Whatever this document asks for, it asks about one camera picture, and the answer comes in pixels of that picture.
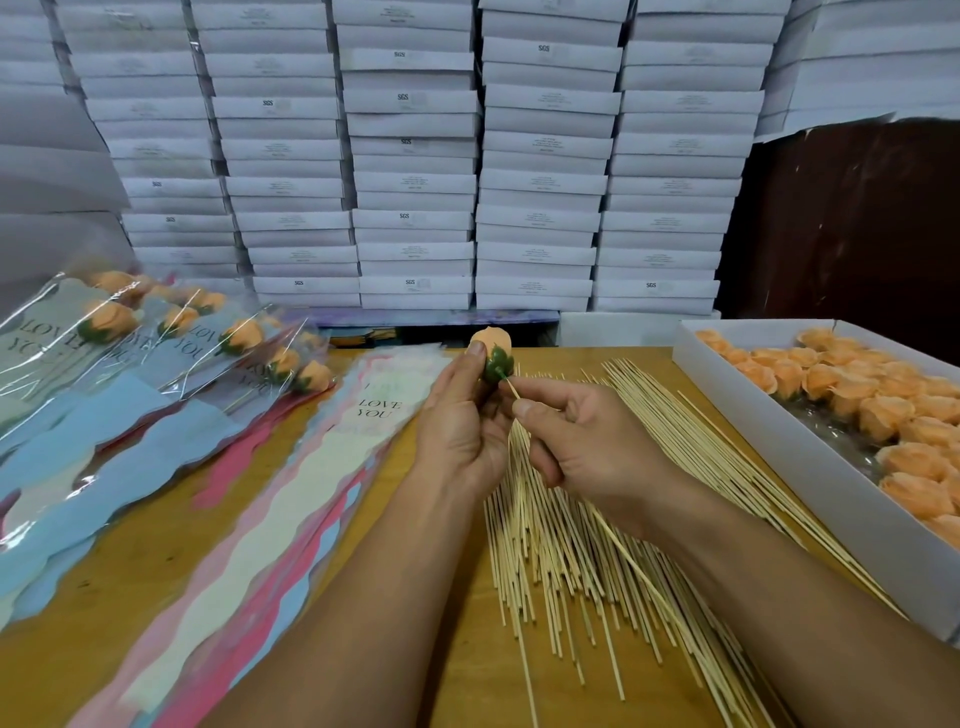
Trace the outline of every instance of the right hand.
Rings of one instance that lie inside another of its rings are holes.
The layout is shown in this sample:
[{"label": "right hand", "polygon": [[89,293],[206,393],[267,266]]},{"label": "right hand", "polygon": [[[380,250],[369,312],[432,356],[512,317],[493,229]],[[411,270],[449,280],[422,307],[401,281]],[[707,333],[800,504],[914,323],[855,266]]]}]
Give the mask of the right hand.
[{"label": "right hand", "polygon": [[[681,474],[610,387],[512,376],[514,418],[531,435],[530,463],[608,516],[665,490]],[[506,382],[501,391],[509,393]]]}]

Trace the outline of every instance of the fingernail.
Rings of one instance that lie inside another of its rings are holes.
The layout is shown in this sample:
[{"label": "fingernail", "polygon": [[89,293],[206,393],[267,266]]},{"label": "fingernail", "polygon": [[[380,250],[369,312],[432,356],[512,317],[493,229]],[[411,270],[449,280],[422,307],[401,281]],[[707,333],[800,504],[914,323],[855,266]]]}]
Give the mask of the fingernail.
[{"label": "fingernail", "polygon": [[534,404],[529,400],[517,400],[514,402],[514,417],[523,417],[530,411]]}]

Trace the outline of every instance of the stack of white boxes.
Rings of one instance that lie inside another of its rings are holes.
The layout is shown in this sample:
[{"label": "stack of white boxes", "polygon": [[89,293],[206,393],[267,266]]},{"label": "stack of white boxes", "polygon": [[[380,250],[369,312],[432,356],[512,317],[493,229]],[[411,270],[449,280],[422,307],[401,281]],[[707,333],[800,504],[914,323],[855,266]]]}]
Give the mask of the stack of white boxes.
[{"label": "stack of white boxes", "polygon": [[636,0],[593,309],[709,314],[789,0]]},{"label": "stack of white boxes", "polygon": [[131,198],[122,216],[144,271],[244,289],[246,257],[219,179],[210,81],[179,0],[58,4],[86,107]]},{"label": "stack of white boxes", "polygon": [[333,0],[364,308],[469,308],[480,105],[471,0]]},{"label": "stack of white boxes", "polygon": [[960,3],[796,0],[757,133],[885,114],[960,118]]},{"label": "stack of white boxes", "polygon": [[629,0],[481,0],[478,308],[585,311]]},{"label": "stack of white boxes", "polygon": [[79,82],[70,68],[53,6],[0,0],[0,93],[62,94]]},{"label": "stack of white boxes", "polygon": [[258,298],[359,305],[329,7],[195,0],[193,15]]}]

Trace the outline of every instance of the hand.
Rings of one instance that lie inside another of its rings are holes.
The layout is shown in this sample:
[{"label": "hand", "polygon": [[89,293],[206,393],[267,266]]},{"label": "hand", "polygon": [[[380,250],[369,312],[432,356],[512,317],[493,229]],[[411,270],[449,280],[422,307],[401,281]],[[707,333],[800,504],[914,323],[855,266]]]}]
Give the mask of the hand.
[{"label": "hand", "polygon": [[443,370],[420,412],[414,470],[479,502],[507,471],[513,423],[502,395],[480,376],[487,350],[474,342]]},{"label": "hand", "polygon": [[[562,485],[615,518],[665,490],[681,473],[610,387],[512,376],[523,397],[516,420],[530,432],[530,462],[548,487]],[[509,392],[506,382],[501,393]]]}]

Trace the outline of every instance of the wooden table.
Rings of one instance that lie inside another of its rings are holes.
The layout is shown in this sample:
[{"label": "wooden table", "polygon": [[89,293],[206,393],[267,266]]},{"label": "wooden table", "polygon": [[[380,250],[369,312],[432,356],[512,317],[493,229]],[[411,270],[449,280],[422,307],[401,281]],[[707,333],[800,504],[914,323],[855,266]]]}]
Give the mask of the wooden table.
[{"label": "wooden table", "polygon": [[[582,369],[602,375],[602,363],[618,356],[633,359],[672,391],[683,391],[756,462],[762,462],[672,363],[669,349],[516,352],[526,373],[549,372],[572,379],[581,377]],[[295,410],[215,508],[199,510],[191,504],[208,468],[138,504],[102,534],[90,555],[63,578],[41,615],[0,634],[0,723],[10,728],[61,726],[102,688],[133,642],[178,597],[196,565],[227,536],[237,516],[283,464],[314,409],[308,404]],[[406,474],[414,455],[413,434],[408,426],[398,437],[338,546],[327,579],[344,564]],[[486,534],[478,518],[447,604],[421,724],[531,725],[518,645],[511,630],[500,623],[496,600]],[[643,639],[625,625],[613,634],[627,696],[627,702],[621,703],[606,648],[602,644],[591,648],[582,621],[575,622],[585,688],[580,687],[568,658],[561,661],[551,655],[543,626],[528,626],[524,631],[543,728],[722,725],[708,693],[696,687],[679,652],[667,645],[660,667]]]}]

